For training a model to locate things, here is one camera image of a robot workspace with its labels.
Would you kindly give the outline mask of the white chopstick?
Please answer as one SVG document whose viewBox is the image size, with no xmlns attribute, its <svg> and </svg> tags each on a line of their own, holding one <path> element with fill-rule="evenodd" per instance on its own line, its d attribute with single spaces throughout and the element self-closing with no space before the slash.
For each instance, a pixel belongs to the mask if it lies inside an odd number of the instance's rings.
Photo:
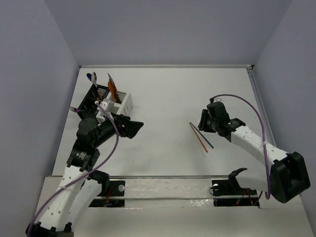
<svg viewBox="0 0 316 237">
<path fill-rule="evenodd" d="M 205 158 L 205 157 L 206 157 L 206 154 L 203 155 L 202 150 L 201 150 L 201 146 L 199 145 L 198 140 L 197 140 L 197 137 L 195 136 L 195 134 L 194 134 L 194 139 L 195 139 L 195 141 L 196 141 L 196 144 L 197 144 L 198 149 L 200 150 L 201 155 Z"/>
</svg>

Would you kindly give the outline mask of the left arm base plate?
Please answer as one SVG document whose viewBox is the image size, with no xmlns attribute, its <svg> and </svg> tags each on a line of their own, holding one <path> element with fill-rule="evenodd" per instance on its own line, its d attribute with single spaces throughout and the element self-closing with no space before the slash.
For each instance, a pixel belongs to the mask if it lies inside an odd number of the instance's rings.
<svg viewBox="0 0 316 237">
<path fill-rule="evenodd" d="M 106 192 L 99 194 L 89 207 L 120 208 L 125 207 L 125 180 L 110 180 Z"/>
</svg>

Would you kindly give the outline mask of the purple long spoon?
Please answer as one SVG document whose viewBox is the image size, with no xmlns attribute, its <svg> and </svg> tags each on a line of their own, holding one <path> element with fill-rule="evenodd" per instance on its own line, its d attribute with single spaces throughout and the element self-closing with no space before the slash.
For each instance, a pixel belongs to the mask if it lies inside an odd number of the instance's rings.
<svg viewBox="0 0 316 237">
<path fill-rule="evenodd" d="M 90 73 L 87 73 L 86 76 L 91 81 L 92 75 Z"/>
</svg>

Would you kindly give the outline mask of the black-handled steel knife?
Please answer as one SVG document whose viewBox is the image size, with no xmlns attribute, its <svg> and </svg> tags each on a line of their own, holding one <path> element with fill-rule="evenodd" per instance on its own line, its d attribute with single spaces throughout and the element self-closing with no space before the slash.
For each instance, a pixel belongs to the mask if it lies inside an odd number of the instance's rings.
<svg viewBox="0 0 316 237">
<path fill-rule="evenodd" d="M 114 83 L 113 78 L 111 77 L 111 75 L 109 73 L 107 73 L 107 74 L 108 74 L 108 77 L 109 77 L 109 82 L 112 84 L 112 88 L 116 89 L 116 85 Z"/>
</svg>

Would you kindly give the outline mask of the blue chopstick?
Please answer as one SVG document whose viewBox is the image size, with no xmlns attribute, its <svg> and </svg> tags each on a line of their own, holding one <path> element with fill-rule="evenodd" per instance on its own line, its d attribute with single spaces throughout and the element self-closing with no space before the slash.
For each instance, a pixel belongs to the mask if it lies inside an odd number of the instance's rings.
<svg viewBox="0 0 316 237">
<path fill-rule="evenodd" d="M 194 132 L 198 134 L 199 138 L 202 138 L 212 149 L 214 149 L 214 146 L 208 141 L 208 139 L 194 126 L 192 122 L 189 122 L 189 125 L 193 128 Z"/>
</svg>

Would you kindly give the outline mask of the orange chopstick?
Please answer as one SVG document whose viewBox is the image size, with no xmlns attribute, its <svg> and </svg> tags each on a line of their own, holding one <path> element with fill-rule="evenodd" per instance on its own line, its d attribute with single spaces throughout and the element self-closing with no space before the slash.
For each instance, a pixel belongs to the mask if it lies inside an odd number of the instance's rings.
<svg viewBox="0 0 316 237">
<path fill-rule="evenodd" d="M 194 129 L 191 122 L 189 122 L 189 125 L 190 125 L 191 129 L 193 130 L 195 136 L 197 137 L 197 140 L 198 140 L 199 145 L 201 146 L 201 150 L 202 150 L 203 155 L 205 155 L 206 153 L 208 153 L 208 149 L 206 148 L 205 144 L 202 142 L 200 136 L 198 135 L 196 129 Z"/>
</svg>

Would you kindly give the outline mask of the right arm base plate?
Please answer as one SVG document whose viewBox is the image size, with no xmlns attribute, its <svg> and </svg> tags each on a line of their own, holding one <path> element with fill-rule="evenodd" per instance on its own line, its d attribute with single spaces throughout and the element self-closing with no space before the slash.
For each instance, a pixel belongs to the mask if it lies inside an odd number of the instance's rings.
<svg viewBox="0 0 316 237">
<path fill-rule="evenodd" d="M 215 207 L 259 207 L 259 194 L 256 190 L 243 189 L 226 180 L 212 180 L 209 193 L 213 197 Z"/>
</svg>

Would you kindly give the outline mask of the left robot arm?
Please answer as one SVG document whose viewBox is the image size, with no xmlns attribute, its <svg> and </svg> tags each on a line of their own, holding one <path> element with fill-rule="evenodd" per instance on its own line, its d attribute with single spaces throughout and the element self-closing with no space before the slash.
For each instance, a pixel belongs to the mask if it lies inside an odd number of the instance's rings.
<svg viewBox="0 0 316 237">
<path fill-rule="evenodd" d="M 132 139 L 143 125 L 143 122 L 113 113 L 102 123 L 92 117 L 82 119 L 57 191 L 39 208 L 26 235 L 74 236 L 75 224 L 94 198 L 111 191 L 109 175 L 99 171 L 96 165 L 100 156 L 98 147 L 112 136 Z"/>
</svg>

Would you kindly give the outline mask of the iridescent rainbow fork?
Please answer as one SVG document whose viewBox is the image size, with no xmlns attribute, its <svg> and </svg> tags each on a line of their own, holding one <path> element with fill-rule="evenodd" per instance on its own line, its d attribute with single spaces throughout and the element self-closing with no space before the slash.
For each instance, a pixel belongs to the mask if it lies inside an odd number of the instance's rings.
<svg viewBox="0 0 316 237">
<path fill-rule="evenodd" d="M 69 110 L 70 110 L 71 112 L 74 112 L 74 113 L 83 112 L 83 110 L 80 110 L 80 109 L 74 108 L 74 107 L 70 107 Z"/>
</svg>

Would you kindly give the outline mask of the orange-handled knife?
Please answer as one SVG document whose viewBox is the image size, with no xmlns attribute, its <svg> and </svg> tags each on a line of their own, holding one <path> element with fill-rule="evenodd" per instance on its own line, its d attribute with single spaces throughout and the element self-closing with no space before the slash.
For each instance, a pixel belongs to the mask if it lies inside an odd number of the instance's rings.
<svg viewBox="0 0 316 237">
<path fill-rule="evenodd" d="M 108 89 L 112 95 L 112 98 L 114 100 L 115 103 L 119 102 L 119 97 L 118 97 L 118 93 L 117 93 L 117 89 L 112 88 L 112 84 L 108 81 Z"/>
</svg>

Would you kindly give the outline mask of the pink-handled silver spoon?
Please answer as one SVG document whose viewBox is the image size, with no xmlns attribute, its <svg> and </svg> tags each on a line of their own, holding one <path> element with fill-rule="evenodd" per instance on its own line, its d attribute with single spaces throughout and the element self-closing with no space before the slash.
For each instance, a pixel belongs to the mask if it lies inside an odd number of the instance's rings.
<svg viewBox="0 0 316 237">
<path fill-rule="evenodd" d="M 99 87 L 98 87 L 98 85 L 97 85 L 97 75 L 96 75 L 96 73 L 95 72 L 92 72 L 92 74 L 91 74 L 91 82 L 94 84 L 94 86 L 96 87 L 96 89 L 97 89 L 97 93 L 98 93 L 98 101 L 100 102 L 100 101 L 102 101 L 102 96 L 101 96 L 101 94 L 100 94 L 100 91 L 99 91 Z"/>
</svg>

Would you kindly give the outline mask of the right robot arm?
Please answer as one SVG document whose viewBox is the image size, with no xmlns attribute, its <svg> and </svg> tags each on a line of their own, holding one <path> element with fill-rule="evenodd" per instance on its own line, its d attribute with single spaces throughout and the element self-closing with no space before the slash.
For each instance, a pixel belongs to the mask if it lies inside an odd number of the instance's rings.
<svg viewBox="0 0 316 237">
<path fill-rule="evenodd" d="M 211 102 L 202 110 L 198 129 L 217 133 L 244 149 L 265 167 L 263 179 L 246 176 L 246 167 L 232 171 L 226 180 L 212 185 L 215 196 L 233 195 L 251 189 L 266 192 L 277 201 L 287 203 L 311 186 L 305 160 L 300 153 L 288 153 L 266 142 L 245 122 L 230 118 L 222 102 Z"/>
</svg>

